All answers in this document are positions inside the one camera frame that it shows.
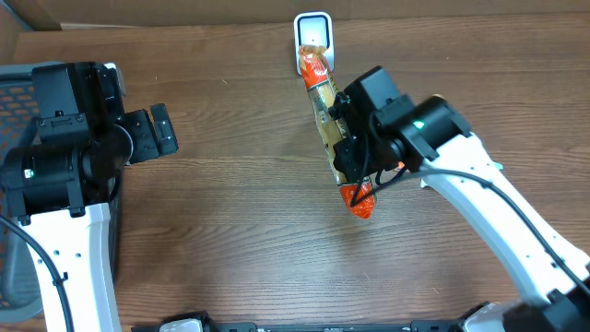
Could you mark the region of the orange spaghetti pack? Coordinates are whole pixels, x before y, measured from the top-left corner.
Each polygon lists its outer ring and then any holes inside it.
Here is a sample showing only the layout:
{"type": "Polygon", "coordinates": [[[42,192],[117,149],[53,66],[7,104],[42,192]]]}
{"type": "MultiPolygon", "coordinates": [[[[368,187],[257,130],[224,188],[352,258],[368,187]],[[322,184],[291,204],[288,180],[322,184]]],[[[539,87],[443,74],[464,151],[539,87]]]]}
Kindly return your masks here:
{"type": "Polygon", "coordinates": [[[351,139],[347,123],[342,118],[331,115],[329,110],[335,105],[340,92],[333,80],[332,70],[325,57],[325,46],[302,45],[298,49],[298,66],[303,77],[308,96],[313,106],[313,114],[317,130],[322,139],[324,150],[331,171],[335,176],[336,185],[347,209],[355,216],[368,219],[376,205],[373,197],[367,198],[355,207],[351,206],[353,196],[359,189],[358,196],[372,190],[372,180],[365,176],[358,185],[359,169],[352,167],[352,174],[346,175],[336,165],[337,143],[346,143],[351,139]]]}

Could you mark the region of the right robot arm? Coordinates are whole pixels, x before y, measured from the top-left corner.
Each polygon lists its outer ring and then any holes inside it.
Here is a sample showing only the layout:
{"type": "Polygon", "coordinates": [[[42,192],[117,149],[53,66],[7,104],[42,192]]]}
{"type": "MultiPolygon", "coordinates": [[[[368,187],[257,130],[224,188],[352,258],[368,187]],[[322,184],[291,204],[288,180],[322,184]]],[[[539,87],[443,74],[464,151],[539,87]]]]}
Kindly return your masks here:
{"type": "Polygon", "coordinates": [[[350,180],[394,172],[444,196],[497,256],[519,292],[487,302],[458,331],[585,331],[589,257],[555,231],[504,177],[470,124],[443,97],[422,103],[401,93],[381,67],[338,92],[330,115],[348,134],[334,164],[350,180]]]}

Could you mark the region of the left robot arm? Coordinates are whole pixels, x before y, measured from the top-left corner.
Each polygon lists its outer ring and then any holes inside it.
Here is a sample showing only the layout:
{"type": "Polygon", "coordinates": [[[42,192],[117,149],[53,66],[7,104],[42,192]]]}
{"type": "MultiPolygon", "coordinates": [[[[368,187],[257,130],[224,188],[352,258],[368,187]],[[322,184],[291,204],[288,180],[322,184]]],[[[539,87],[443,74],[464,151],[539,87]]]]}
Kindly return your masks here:
{"type": "Polygon", "coordinates": [[[28,246],[50,331],[118,331],[111,204],[125,166],[178,150],[166,106],[127,112],[115,64],[5,65],[1,87],[35,110],[1,167],[4,224],[28,246]]]}

